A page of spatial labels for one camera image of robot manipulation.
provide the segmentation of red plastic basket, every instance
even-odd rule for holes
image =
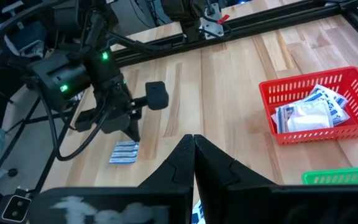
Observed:
[[[345,111],[351,118],[334,128],[277,134],[276,124],[270,117],[275,113],[275,108],[308,96],[316,84],[328,87],[345,96],[349,100]],[[259,84],[259,90],[270,130],[279,144],[358,138],[357,67],[345,67],[262,82]]]

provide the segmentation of packet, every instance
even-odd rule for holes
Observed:
[[[334,99],[342,109],[345,108],[348,100],[344,96],[320,84],[316,84],[310,94],[312,95],[313,93],[316,93],[318,90],[321,90],[322,92],[330,96],[332,99]]]
[[[288,132],[333,128],[327,101],[309,101],[293,105],[288,118]]]
[[[290,103],[276,108],[276,114],[273,120],[276,122],[277,125],[277,133],[281,134],[290,132],[287,123],[290,119],[290,116],[293,114],[294,106],[300,103],[307,103],[313,101],[325,101],[327,103],[329,110],[327,116],[329,116],[329,119],[332,121],[333,126],[341,124],[349,119],[349,115],[346,114],[346,112],[331,96],[321,90],[316,90],[313,94],[307,96],[302,100],[298,100],[294,103]]]

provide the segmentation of chair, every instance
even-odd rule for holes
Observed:
[[[4,9],[3,13],[11,13],[16,15],[14,10],[23,5],[21,1],[11,4]],[[44,57],[44,42],[47,36],[47,31],[39,21],[31,22],[24,26],[23,23],[18,22],[19,31],[12,35],[5,35],[4,42],[0,41],[0,46],[7,45],[9,50],[15,55],[23,57]]]

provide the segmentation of black cable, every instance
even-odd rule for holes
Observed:
[[[50,133],[52,135],[53,151],[55,152],[56,158],[59,161],[69,161],[70,159],[73,159],[74,157],[79,155],[82,151],[84,151],[84,149],[88,146],[88,144],[92,141],[92,139],[96,136],[96,134],[102,128],[103,123],[106,121],[106,119],[109,117],[109,115],[111,114],[111,112],[114,109],[114,105],[111,105],[106,110],[105,114],[103,114],[103,116],[101,117],[99,123],[92,130],[91,134],[85,139],[85,141],[82,143],[82,145],[80,145],[78,147],[78,149],[76,149],[73,153],[71,153],[68,156],[62,156],[60,154],[60,149],[59,149],[60,147],[58,146],[58,143],[57,143],[57,133],[56,133],[55,122],[54,122],[54,120],[52,118],[52,112],[51,112],[51,110],[49,108],[49,105],[47,104],[47,102],[45,100],[44,94],[42,93],[42,91],[38,87],[37,83],[34,83],[34,88],[37,91],[37,93],[39,94],[39,96],[41,98],[41,101],[44,104],[45,111],[47,112],[48,121],[49,121],[49,127],[50,127]]]
[[[154,15],[154,18],[156,18],[157,20],[161,21],[162,23],[164,24],[167,24],[165,21],[163,21],[160,16],[158,16],[157,12],[155,11],[155,0],[150,0],[149,1],[151,4],[152,4],[152,10],[153,10],[153,15]]]
[[[85,31],[86,27],[88,26],[88,10],[85,11],[85,20],[84,20],[84,27],[82,28],[81,32],[81,40],[80,40],[80,50],[84,47],[84,38],[85,38]]]
[[[63,114],[63,111],[62,110],[58,110],[57,111],[59,113],[59,117],[60,119],[63,121],[63,124],[65,124],[66,127],[70,128],[71,130],[73,131],[76,131],[77,129],[76,128],[73,128],[70,123],[68,122],[68,120],[66,120],[66,117],[65,115]]]
[[[211,0],[206,0],[206,8],[208,9],[208,15],[214,14],[214,9],[212,8]]]
[[[134,1],[135,1],[135,4],[137,5],[137,7],[140,9],[140,11],[144,14],[144,11],[143,11],[142,7],[140,6],[139,1],[136,1],[136,0],[134,0]]]
[[[106,97],[103,97],[103,104],[102,107],[100,107],[100,110],[98,111],[98,113],[96,113],[96,115],[91,119],[91,121],[89,121],[90,123],[93,123],[96,121],[96,119],[100,116],[100,114],[103,112],[104,107],[106,106]]]
[[[146,27],[148,27],[149,29],[151,29],[151,27],[149,27],[145,22],[143,22],[143,20],[139,17],[139,15],[136,12],[136,9],[134,7],[134,4],[132,3],[132,0],[129,0],[129,2],[131,3],[132,9],[134,10],[134,13],[136,15],[136,17],[138,18],[138,20],[141,21],[141,23],[143,23],[143,25],[145,25]]]
[[[154,1],[148,0],[148,3],[154,4]],[[155,6],[147,5],[148,9],[152,12],[153,22],[156,27],[158,27],[160,24],[158,23],[157,14],[155,13]]]

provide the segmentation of wooden tabletop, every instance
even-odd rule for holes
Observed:
[[[288,3],[254,0],[223,9],[223,14],[233,19]],[[180,26],[174,23],[130,37],[150,41],[177,33]],[[170,95],[168,108],[143,110],[138,161],[109,165],[116,143],[128,138],[120,132],[99,132],[78,157],[54,162],[43,190],[137,186],[189,133],[204,135],[278,184],[300,184],[308,170],[358,167],[358,139],[277,145],[258,89],[266,80],[348,65],[358,66],[358,33],[341,16],[334,16],[122,68],[134,97],[145,95],[145,82],[156,80],[165,82]],[[76,114],[94,106],[89,89]],[[73,152],[89,133],[69,130],[62,154]]]

